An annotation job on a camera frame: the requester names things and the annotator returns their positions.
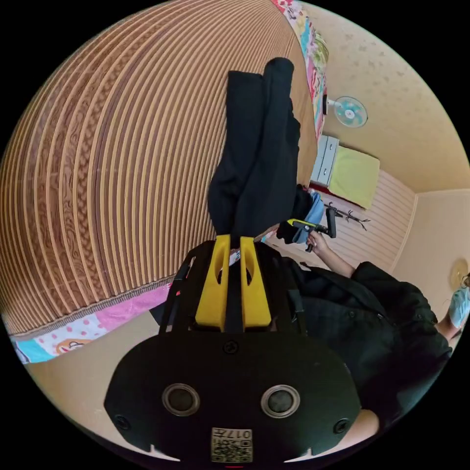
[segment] person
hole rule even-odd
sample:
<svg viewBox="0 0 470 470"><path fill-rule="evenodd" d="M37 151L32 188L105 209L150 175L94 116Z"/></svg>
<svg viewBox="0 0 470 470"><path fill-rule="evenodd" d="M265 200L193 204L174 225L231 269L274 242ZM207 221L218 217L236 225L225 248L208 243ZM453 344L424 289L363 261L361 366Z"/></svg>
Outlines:
<svg viewBox="0 0 470 470"><path fill-rule="evenodd" d="M370 262L353 268L317 232L308 243L330 270L305 271L284 258L304 303L307 333L343 359L362 407L378 417L381 433L432 385L451 356L448 339L456 327L438 323L416 286Z"/></svg>

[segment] yellow-green towel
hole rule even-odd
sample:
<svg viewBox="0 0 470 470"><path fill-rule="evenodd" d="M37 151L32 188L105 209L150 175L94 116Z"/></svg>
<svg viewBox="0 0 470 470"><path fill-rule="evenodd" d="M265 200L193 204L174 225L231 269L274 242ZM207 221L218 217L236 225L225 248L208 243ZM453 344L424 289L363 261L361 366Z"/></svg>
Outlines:
<svg viewBox="0 0 470 470"><path fill-rule="evenodd" d="M338 147L328 190L370 209L377 187L380 161L357 150Z"/></svg>

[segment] bed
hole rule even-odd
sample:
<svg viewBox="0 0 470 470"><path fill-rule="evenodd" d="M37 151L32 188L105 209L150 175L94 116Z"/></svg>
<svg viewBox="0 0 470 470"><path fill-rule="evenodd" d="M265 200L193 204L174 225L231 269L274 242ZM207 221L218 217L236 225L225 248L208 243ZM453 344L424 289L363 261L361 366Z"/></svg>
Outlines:
<svg viewBox="0 0 470 470"><path fill-rule="evenodd" d="M277 56L295 67L307 185L328 51L301 2L152 7L88 41L38 91L0 167L0 308L23 363L165 301L187 251L215 236L206 193L224 144L227 72L262 72Z"/></svg>

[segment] black jacket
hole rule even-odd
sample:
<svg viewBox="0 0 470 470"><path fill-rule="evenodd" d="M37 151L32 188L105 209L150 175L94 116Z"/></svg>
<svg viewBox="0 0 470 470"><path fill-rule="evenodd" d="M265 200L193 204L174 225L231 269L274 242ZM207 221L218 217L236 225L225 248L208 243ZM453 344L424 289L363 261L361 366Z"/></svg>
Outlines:
<svg viewBox="0 0 470 470"><path fill-rule="evenodd" d="M293 71L278 57L263 75L228 74L227 137L208 192L218 235L256 237L290 217L300 137L290 100Z"/></svg>
<svg viewBox="0 0 470 470"><path fill-rule="evenodd" d="M363 408L388 427L426 393L452 351L426 298L369 262L348 279L285 261L303 298L308 335L343 358Z"/></svg>

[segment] face mask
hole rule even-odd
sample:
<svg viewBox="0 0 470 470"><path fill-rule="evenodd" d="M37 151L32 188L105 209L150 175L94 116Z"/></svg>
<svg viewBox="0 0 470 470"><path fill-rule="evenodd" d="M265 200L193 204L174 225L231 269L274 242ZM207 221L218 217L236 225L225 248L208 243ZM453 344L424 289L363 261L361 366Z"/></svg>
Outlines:
<svg viewBox="0 0 470 470"><path fill-rule="evenodd" d="M460 287L452 295L449 307L450 321L456 328L462 326L470 312L470 287Z"/></svg>

